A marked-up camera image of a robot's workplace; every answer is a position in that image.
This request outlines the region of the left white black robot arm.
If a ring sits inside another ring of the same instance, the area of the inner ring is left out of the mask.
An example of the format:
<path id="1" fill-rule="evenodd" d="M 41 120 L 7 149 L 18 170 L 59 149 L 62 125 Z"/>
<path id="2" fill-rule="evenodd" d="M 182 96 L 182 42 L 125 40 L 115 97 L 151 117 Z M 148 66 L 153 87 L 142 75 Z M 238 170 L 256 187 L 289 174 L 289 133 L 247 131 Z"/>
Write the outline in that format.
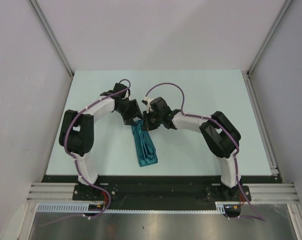
<path id="1" fill-rule="evenodd" d="M 137 101 L 130 98 L 130 87 L 130 81 L 122 79 L 81 111 L 69 109 L 64 113 L 59 144 L 73 158 L 78 181 L 85 185 L 83 193 L 91 200 L 101 194 L 101 187 L 95 184 L 98 173 L 89 157 L 95 139 L 94 124 L 113 112 L 118 112 L 127 126 L 135 126 L 138 120 L 143 119 Z"/>

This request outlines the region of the teal satin napkin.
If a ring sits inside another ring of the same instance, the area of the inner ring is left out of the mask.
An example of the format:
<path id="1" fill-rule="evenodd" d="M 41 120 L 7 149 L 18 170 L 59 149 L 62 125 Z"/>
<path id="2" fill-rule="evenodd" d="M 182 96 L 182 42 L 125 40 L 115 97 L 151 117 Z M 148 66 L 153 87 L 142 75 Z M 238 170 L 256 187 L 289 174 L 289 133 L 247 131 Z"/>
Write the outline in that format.
<path id="1" fill-rule="evenodd" d="M 146 130 L 142 130 L 143 120 L 138 120 L 131 126 L 138 164 L 140 167 L 146 167 L 158 163 L 156 148 Z"/>

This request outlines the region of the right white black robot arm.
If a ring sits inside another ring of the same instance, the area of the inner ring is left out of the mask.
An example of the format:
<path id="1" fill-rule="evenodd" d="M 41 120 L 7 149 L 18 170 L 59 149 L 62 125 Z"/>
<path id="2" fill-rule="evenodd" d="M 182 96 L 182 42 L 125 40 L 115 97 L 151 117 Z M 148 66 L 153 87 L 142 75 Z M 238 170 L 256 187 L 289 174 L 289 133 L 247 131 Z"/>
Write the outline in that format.
<path id="1" fill-rule="evenodd" d="M 241 135 L 230 120 L 220 111 L 210 117 L 172 110 L 162 97 L 144 97 L 147 106 L 143 112 L 143 129 L 155 130 L 163 125 L 166 129 L 189 130 L 202 134 L 210 151 L 218 158 L 221 170 L 222 196 L 232 201 L 239 196 L 240 174 L 236 156 L 239 153 Z"/>

